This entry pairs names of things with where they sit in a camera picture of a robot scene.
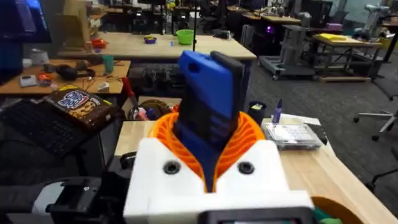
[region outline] keyboard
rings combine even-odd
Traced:
[[[87,139],[88,131],[45,104],[21,100],[0,113],[0,120],[61,159]]]

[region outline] gray carpet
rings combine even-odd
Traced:
[[[398,80],[398,56],[392,55],[391,59],[393,63],[384,64],[379,74]],[[398,109],[398,100],[390,102],[375,84],[274,81],[253,65],[246,102],[263,101],[268,106],[266,113],[272,114],[279,98],[284,101],[283,113],[320,120],[336,155],[362,182],[398,167],[390,152],[392,146],[398,147],[398,127],[374,142],[371,136],[385,121],[363,118],[358,124],[353,123],[358,112]],[[398,174],[385,177],[378,184],[376,196],[398,217]]]

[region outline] orange spiral part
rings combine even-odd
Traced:
[[[239,112],[238,127],[218,159],[214,180],[221,177],[254,143],[265,138],[260,126],[249,115]],[[213,182],[213,192],[216,191],[215,186],[216,181]]]
[[[148,137],[157,138],[172,153],[181,159],[196,175],[204,180],[203,170],[195,156],[177,139],[173,133],[173,125],[178,113],[169,113],[161,117],[149,132]],[[265,139],[261,128],[247,114],[239,112],[238,127],[223,149],[215,167],[213,190],[216,180],[224,174],[256,141]]]
[[[177,139],[173,132],[173,125],[177,121],[178,113],[169,113],[158,119],[149,132],[148,137],[157,138],[174,155],[181,159],[194,173],[204,180],[203,170],[195,156]]]

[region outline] green object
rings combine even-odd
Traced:
[[[191,45],[193,42],[193,30],[179,30],[176,35],[182,45]]]
[[[321,224],[343,224],[338,218],[326,218],[320,221]]]
[[[324,211],[320,210],[319,208],[315,207],[315,209],[312,211],[313,216],[317,221],[324,220],[326,218],[331,218],[330,215],[325,213]]]
[[[113,55],[103,55],[102,58],[104,59],[105,75],[109,75],[110,73],[113,72],[113,66],[114,66]]]

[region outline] screw hole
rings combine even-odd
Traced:
[[[177,161],[168,161],[166,164],[163,166],[163,170],[166,174],[168,175],[174,175],[178,173],[181,169],[181,165]]]
[[[252,174],[254,172],[254,166],[250,162],[240,162],[238,164],[239,172],[242,174]]]

